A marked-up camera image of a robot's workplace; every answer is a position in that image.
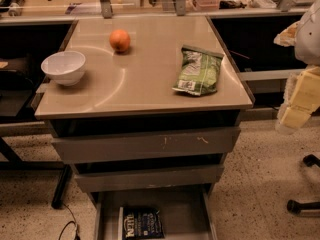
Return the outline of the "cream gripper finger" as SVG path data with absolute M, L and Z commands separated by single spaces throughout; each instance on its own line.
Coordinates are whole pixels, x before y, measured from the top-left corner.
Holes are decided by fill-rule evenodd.
M 273 42 L 276 45 L 280 45 L 283 47 L 294 46 L 296 43 L 297 28 L 298 28 L 298 22 L 292 23 L 290 26 L 284 29 L 281 33 L 277 34 Z
M 296 93 L 290 104 L 281 104 L 275 129 L 281 134 L 293 134 L 320 107 L 320 67 L 308 66 L 298 74 Z

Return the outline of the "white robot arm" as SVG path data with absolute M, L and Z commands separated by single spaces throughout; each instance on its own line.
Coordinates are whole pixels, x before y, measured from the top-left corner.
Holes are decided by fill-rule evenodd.
M 293 46 L 295 58 L 307 65 L 288 77 L 277 114 L 275 129 L 281 134 L 293 134 L 320 107 L 320 0 L 299 21 L 279 33 L 274 43 Z

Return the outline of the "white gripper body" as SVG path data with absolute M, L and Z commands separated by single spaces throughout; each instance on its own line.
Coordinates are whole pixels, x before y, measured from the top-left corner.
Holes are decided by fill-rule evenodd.
M 291 100 L 293 99 L 296 93 L 297 82 L 298 82 L 298 74 L 297 73 L 290 74 L 286 81 L 285 92 L 284 92 L 284 101 L 286 104 L 291 103 Z

